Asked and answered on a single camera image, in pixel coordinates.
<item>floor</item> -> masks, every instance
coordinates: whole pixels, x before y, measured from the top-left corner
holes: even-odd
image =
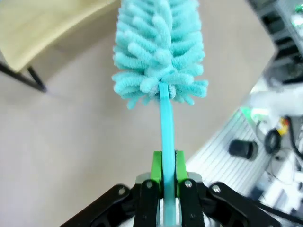
[[[213,14],[201,9],[209,98],[194,107],[175,105],[176,146],[187,158],[232,116],[274,54],[248,9],[235,8],[243,20],[230,18],[222,27],[229,35],[221,42],[210,25],[222,20],[212,15],[233,8],[216,4]],[[159,111],[156,104],[128,111],[113,92],[117,15],[109,17],[70,34],[35,60],[46,94],[0,75],[0,226],[59,226],[112,185],[131,186],[137,174],[150,171],[152,151],[161,147]],[[249,31],[242,24],[246,20]],[[211,37],[218,44],[211,45]]]

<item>black cylindrical object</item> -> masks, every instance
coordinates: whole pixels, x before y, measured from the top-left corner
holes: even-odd
[[[258,154],[258,145],[255,141],[233,140],[228,152],[230,155],[254,160]]]

